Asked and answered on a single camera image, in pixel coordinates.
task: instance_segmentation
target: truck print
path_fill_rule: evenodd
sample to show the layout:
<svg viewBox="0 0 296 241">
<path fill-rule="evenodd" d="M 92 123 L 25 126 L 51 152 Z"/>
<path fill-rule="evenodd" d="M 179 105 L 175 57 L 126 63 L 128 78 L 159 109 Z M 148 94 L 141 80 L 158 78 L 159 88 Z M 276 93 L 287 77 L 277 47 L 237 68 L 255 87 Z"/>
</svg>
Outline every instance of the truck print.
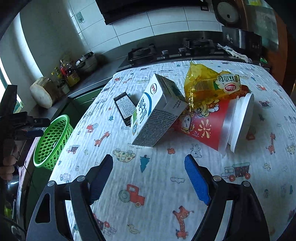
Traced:
<svg viewBox="0 0 296 241">
<path fill-rule="evenodd" d="M 71 175 L 68 174 L 68 173 L 64 173 L 64 174 L 61 174 L 59 176 L 59 178 L 60 178 L 61 181 L 64 181 L 64 182 L 68 183 L 68 182 L 70 182 Z"/>
<path fill-rule="evenodd" d="M 136 207 L 144 205 L 145 197 L 138 195 L 139 188 L 128 184 L 126 190 L 121 190 L 118 194 L 119 199 L 123 202 L 133 202 Z"/>
<path fill-rule="evenodd" d="M 233 164 L 231 167 L 225 167 L 224 173 L 221 174 L 223 179 L 229 178 L 229 181 L 233 182 L 236 177 L 245 177 L 249 179 L 251 177 L 249 173 L 249 162 Z"/>
<path fill-rule="evenodd" d="M 69 146 L 69 148 L 66 150 L 68 153 L 73 152 L 73 154 L 76 153 L 76 150 L 78 149 L 79 145 L 73 145 Z"/>
</svg>

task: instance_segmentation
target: wall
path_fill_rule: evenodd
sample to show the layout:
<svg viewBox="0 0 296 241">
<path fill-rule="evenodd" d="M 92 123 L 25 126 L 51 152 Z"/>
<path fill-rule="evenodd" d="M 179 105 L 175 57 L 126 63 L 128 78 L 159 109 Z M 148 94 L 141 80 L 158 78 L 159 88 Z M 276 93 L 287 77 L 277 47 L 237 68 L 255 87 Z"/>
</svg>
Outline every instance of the wall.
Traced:
<svg viewBox="0 0 296 241">
<path fill-rule="evenodd" d="M 94 53 L 104 53 L 120 45 L 165 33 L 179 31 L 222 31 L 211 12 L 201 11 L 200 7 L 175 7 L 137 14 L 106 26 L 103 16 L 94 0 L 69 0 L 69 12 L 85 49 Z M 77 13 L 84 20 L 77 21 Z"/>
<path fill-rule="evenodd" d="M 43 76 L 50 77 L 58 66 L 64 48 L 49 17 L 48 1 L 33 0 L 20 12 L 28 47 Z"/>
<path fill-rule="evenodd" d="M 23 111 L 29 112 L 36 105 L 30 94 L 30 86 L 35 79 L 24 65 L 15 40 L 14 25 L 11 24 L 0 41 L 0 56 L 11 84 L 18 85 L 17 93 L 24 103 Z"/>
<path fill-rule="evenodd" d="M 77 20 L 77 13 L 84 20 Z M 50 76 L 59 59 L 73 60 L 88 51 L 105 53 L 146 37 L 179 31 L 221 31 L 212 5 L 176 7 L 141 13 L 106 25 L 95 0 L 33 0 L 20 19 L 29 49 L 44 76 Z"/>
<path fill-rule="evenodd" d="M 36 64 L 35 59 L 33 58 L 33 55 L 25 39 L 22 24 L 20 21 L 20 14 L 15 17 L 11 24 L 14 30 L 15 42 L 17 44 L 15 50 L 17 51 L 24 66 L 27 67 L 28 73 L 29 75 L 31 75 L 31 79 L 36 80 L 42 77 L 43 75 Z"/>
</svg>

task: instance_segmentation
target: cloth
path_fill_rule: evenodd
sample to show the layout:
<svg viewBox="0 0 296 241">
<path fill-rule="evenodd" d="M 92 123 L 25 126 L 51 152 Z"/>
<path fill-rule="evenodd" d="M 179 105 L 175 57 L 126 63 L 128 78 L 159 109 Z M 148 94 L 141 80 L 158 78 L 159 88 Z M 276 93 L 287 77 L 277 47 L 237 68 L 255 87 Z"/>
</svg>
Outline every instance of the cloth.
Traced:
<svg viewBox="0 0 296 241">
<path fill-rule="evenodd" d="M 173 80 L 184 94 L 190 61 L 116 73 L 74 129 L 51 175 L 51 180 L 58 184 L 71 182 L 99 165 L 106 154 L 113 157 L 107 184 L 100 199 L 91 206 L 107 241 L 192 239 L 207 206 L 198 199 L 185 171 L 184 158 L 189 153 L 212 175 L 221 176 L 231 168 L 244 166 L 265 213 L 271 240 L 282 234 L 295 213 L 296 108 L 291 99 L 260 66 L 227 61 L 194 62 L 216 72 L 239 74 L 241 83 L 250 88 L 255 106 L 248 139 L 242 141 L 236 154 L 228 147 L 223 158 L 196 139 L 172 130 L 153 148 L 133 146 L 129 142 L 131 128 L 124 125 L 113 98 L 126 91 L 137 104 L 154 73 Z M 122 157 L 131 159 L 122 162 Z M 248 162 L 248 167 L 241 165 Z M 233 183 L 244 180 L 245 176 L 237 173 Z M 67 201 L 66 206 L 73 237 L 81 240 L 71 203 Z M 230 211 L 228 201 L 216 240 L 223 239 Z M 185 213 L 183 220 L 180 212 Z"/>
<path fill-rule="evenodd" d="M 217 46 L 218 46 L 218 48 L 224 49 L 227 53 L 231 54 L 232 56 L 238 57 L 238 58 L 244 60 L 248 64 L 252 64 L 252 60 L 250 58 L 248 58 L 248 56 L 238 53 L 228 46 L 223 47 L 220 44 L 218 44 Z"/>
</svg>

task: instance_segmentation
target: cabinet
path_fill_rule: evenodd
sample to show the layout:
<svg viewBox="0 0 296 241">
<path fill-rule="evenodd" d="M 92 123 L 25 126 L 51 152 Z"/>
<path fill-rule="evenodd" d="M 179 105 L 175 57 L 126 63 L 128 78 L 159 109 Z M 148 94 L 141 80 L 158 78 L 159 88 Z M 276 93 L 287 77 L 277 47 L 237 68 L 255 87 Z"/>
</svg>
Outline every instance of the cabinet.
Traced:
<svg viewBox="0 0 296 241">
<path fill-rule="evenodd" d="M 102 89 L 103 86 L 74 98 L 72 102 L 76 109 L 83 115 L 93 103 L 98 94 L 100 94 Z"/>
<path fill-rule="evenodd" d="M 70 103 L 61 111 L 60 115 L 68 115 L 71 126 L 75 128 L 102 89 L 103 86 L 72 99 Z"/>
</svg>

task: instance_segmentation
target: wall outlet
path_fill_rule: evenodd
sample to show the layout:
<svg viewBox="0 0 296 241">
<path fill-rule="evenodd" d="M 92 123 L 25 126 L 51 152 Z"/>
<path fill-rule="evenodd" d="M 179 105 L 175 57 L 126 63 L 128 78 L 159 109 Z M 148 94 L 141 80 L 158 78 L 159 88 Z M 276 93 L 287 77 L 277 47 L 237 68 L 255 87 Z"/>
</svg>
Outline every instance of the wall outlet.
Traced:
<svg viewBox="0 0 296 241">
<path fill-rule="evenodd" d="M 81 12 L 77 13 L 75 16 L 76 16 L 76 19 L 79 23 L 83 23 L 84 18 L 82 16 Z"/>
</svg>

